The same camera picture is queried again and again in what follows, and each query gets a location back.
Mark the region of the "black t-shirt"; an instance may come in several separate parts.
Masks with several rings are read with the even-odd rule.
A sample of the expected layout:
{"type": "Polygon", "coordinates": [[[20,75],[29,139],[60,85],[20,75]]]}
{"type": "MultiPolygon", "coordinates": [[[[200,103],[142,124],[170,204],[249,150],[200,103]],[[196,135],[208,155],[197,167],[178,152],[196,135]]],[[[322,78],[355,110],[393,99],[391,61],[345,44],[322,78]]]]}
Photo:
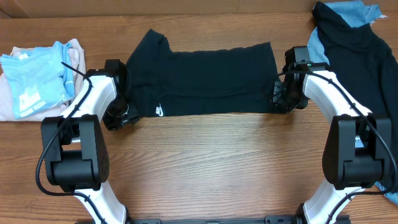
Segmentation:
{"type": "Polygon", "coordinates": [[[268,42],[173,52],[166,36],[150,29],[126,67],[127,95],[142,117],[286,112],[271,103],[279,77],[268,42]]]}

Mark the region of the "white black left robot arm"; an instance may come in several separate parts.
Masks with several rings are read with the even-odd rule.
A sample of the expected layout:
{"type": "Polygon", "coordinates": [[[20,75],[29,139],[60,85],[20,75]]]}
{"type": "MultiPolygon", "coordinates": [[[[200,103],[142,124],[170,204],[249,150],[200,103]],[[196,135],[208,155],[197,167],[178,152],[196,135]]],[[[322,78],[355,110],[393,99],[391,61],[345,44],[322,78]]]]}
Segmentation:
{"type": "Polygon", "coordinates": [[[83,89],[69,109],[41,122],[37,187],[46,195],[76,197],[93,223],[132,223],[108,181],[110,160],[101,130],[102,124],[118,130],[139,120],[127,95],[126,65],[109,59],[103,69],[90,69],[82,77],[83,89]]]}

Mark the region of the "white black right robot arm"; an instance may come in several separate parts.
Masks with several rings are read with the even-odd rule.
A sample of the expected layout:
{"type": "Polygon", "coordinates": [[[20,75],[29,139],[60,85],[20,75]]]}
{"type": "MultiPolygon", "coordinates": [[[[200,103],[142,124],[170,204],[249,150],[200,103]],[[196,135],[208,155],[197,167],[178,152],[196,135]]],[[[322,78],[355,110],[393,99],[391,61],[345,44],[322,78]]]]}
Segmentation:
{"type": "Polygon", "coordinates": [[[390,179],[382,194],[397,185],[397,162],[389,146],[392,124],[361,105],[339,83],[327,63],[310,60],[306,46],[285,53],[272,104],[287,112],[304,109],[312,100],[328,119],[330,130],[322,157],[325,180],[295,215],[268,215],[265,223],[349,223],[340,212],[357,195],[374,195],[370,188],[390,179]]]}

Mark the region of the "light blue folded t-shirt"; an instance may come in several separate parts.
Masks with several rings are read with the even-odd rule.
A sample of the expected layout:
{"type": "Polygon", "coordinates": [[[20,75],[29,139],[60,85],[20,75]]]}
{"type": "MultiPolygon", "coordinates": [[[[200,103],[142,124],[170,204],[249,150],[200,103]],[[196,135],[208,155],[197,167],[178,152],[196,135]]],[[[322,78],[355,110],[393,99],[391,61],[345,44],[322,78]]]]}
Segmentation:
{"type": "Polygon", "coordinates": [[[75,97],[70,43],[23,50],[19,56],[2,55],[1,67],[12,95],[16,119],[66,103],[75,97]]]}

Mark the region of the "pink folded garment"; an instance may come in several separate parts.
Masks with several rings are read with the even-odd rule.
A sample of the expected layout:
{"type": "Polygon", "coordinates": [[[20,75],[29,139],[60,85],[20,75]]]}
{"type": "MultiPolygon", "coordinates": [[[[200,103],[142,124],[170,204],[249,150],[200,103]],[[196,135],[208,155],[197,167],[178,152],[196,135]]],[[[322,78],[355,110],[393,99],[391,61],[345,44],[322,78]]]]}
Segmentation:
{"type": "MultiPolygon", "coordinates": [[[[67,65],[66,67],[72,70],[74,82],[75,82],[75,97],[79,94],[83,87],[83,78],[81,75],[77,74],[77,72],[86,72],[86,63],[85,63],[85,56],[84,50],[78,43],[77,39],[72,39],[68,41],[72,45],[72,48],[69,50],[70,58],[72,61],[72,65],[67,65]]],[[[23,50],[32,50],[33,48],[18,48],[14,47],[12,52],[9,54],[11,56],[19,56],[23,50]]],[[[46,117],[51,116],[59,116],[63,111],[65,111],[69,105],[75,99],[72,98],[66,103],[62,103],[60,106],[54,106],[48,110],[38,112],[36,114],[30,115],[25,118],[16,119],[12,112],[12,95],[11,89],[9,84],[5,78],[5,74],[2,71],[1,74],[1,121],[42,121],[46,117]]]]}

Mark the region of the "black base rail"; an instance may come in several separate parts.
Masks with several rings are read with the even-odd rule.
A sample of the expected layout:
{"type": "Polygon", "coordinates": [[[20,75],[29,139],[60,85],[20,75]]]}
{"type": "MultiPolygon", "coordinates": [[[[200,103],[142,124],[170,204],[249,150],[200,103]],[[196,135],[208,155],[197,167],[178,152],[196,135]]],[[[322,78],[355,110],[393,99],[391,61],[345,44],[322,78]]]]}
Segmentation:
{"type": "Polygon", "coordinates": [[[130,224],[299,224],[306,221],[298,215],[267,215],[264,218],[225,218],[225,219],[190,219],[190,220],[161,220],[128,219],[130,224]]]}

